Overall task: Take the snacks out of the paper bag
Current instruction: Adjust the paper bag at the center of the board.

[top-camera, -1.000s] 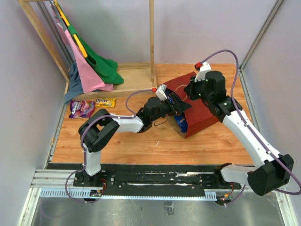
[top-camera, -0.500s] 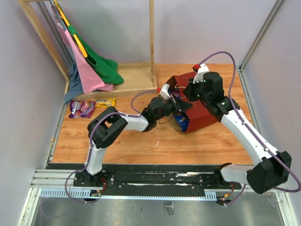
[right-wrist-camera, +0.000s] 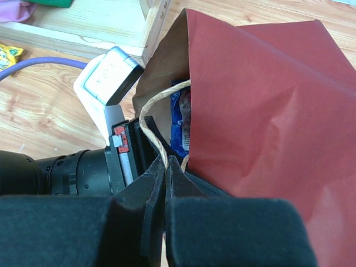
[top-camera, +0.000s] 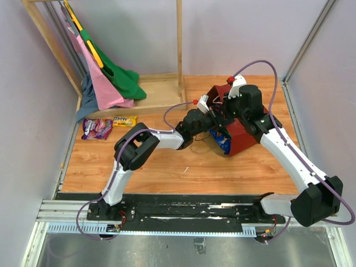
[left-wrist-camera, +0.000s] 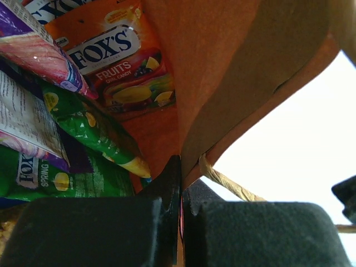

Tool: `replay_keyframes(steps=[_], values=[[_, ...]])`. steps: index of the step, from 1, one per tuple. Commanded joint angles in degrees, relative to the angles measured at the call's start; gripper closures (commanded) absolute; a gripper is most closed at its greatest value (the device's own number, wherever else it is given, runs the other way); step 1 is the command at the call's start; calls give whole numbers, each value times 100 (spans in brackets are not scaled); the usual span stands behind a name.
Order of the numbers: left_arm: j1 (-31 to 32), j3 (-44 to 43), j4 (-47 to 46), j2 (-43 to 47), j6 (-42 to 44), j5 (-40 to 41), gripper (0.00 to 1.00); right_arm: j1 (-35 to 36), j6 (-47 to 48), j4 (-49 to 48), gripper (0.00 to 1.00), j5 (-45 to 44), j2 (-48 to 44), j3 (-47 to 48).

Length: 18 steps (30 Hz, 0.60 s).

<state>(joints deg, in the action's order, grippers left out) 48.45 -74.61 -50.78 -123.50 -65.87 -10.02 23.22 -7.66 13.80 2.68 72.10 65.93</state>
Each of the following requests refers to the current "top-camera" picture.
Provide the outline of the yellow candy bag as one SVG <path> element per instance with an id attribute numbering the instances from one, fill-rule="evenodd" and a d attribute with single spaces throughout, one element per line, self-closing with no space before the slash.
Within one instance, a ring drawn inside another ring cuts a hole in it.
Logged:
<path id="1" fill-rule="evenodd" d="M 113 127 L 134 127 L 137 124 L 137 116 L 114 116 L 112 121 Z"/>

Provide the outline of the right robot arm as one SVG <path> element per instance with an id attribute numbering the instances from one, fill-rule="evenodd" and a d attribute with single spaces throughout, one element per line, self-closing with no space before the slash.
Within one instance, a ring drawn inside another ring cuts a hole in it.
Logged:
<path id="1" fill-rule="evenodd" d="M 308 227 L 339 211 L 342 181 L 337 176 L 327 176 L 301 152 L 282 124 L 265 110 L 256 85 L 232 87 L 224 94 L 221 108 L 227 118 L 238 119 L 245 131 L 279 161 L 299 191 L 298 195 L 261 196 L 259 204 L 252 208 L 257 222 L 283 215 Z"/>

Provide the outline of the purple candy bag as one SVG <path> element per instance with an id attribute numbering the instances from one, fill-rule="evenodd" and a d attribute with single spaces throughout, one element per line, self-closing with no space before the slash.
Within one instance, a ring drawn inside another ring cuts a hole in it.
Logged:
<path id="1" fill-rule="evenodd" d="M 109 118 L 85 118 L 82 128 L 82 140 L 107 140 L 113 128 L 113 121 Z"/>

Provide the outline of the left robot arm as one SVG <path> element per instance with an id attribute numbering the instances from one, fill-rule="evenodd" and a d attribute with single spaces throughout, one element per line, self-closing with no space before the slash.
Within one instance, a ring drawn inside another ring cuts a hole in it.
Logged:
<path id="1" fill-rule="evenodd" d="M 115 144 L 114 165 L 111 177 L 101 192 L 98 207 L 107 220 L 119 214 L 118 204 L 134 171 L 141 168 L 156 149 L 183 150 L 190 146 L 196 135 L 219 130 L 234 122 L 215 110 L 203 113 L 189 110 L 187 115 L 172 130 L 157 130 L 140 122 Z"/>

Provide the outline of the red brown paper bag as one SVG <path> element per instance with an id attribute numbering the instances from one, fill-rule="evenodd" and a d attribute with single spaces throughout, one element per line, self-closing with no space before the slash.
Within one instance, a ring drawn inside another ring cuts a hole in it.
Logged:
<path id="1" fill-rule="evenodd" d="M 208 106 L 216 107 L 218 113 L 223 114 L 221 105 L 224 96 L 228 97 L 230 85 L 213 86 L 207 93 Z M 231 137 L 231 150 L 228 156 L 234 156 L 256 144 L 261 140 L 262 134 L 267 133 L 273 126 L 268 110 L 262 103 L 262 93 L 256 85 L 245 85 L 239 89 L 240 95 L 248 101 L 248 106 L 240 118 L 227 118 L 231 124 L 219 129 Z"/>

